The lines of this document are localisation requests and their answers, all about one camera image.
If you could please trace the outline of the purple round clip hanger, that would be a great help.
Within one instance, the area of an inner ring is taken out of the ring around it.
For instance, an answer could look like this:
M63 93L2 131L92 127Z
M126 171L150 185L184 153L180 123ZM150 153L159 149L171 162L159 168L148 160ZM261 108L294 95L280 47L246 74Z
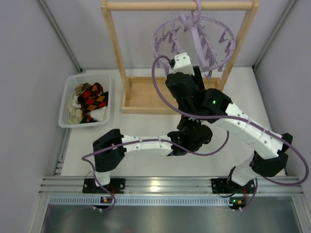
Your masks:
M180 13L178 17L166 21L155 31L152 37L152 52L154 58L159 57L161 55L159 53L161 43L167 42L171 45L171 54L174 55L175 61L189 60L190 57L182 48L177 36L178 31L183 27L184 33L189 32L191 35L200 71L210 80L214 70L218 72L224 70L224 65L229 62L234 53L236 39L233 32L225 24L202 15L202 2L200 0L197 0L196 4L198 6L196 14L194 11L191 11L190 15ZM223 33L218 40L219 44L226 43L223 59L218 59L212 42L205 31L205 26L203 25L205 22L212 23L223 29Z

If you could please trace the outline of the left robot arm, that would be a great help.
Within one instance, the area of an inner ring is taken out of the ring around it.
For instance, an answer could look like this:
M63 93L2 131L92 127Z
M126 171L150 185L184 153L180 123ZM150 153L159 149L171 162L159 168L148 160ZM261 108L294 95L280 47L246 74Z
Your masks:
M93 187L103 186L109 192L113 190L110 184L110 173L127 156L156 155L183 156L197 152L212 139L212 130L199 120L182 117L177 131L160 136L128 136L120 129L112 129L92 144L94 162Z

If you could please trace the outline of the red black argyle sock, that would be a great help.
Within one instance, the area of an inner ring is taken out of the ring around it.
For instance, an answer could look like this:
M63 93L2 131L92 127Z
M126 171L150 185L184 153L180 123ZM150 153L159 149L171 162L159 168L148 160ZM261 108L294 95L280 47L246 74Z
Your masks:
M104 100L104 90L99 83L91 85L91 87L85 91L82 95L78 96L78 102L80 104L93 104L96 101Z

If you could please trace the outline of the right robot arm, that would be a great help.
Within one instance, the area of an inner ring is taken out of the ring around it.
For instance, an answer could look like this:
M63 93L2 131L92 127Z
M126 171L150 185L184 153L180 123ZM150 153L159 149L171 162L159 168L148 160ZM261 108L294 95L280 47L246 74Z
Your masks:
M165 85L182 115L177 126L179 131L202 135L205 128L201 121L205 120L235 135L254 150L252 156L231 169L227 178L229 186L243 187L258 176L273 177L285 168L288 161L286 151L293 137L288 133L269 132L222 91L205 89L198 67L194 68L193 75L182 72L168 74Z

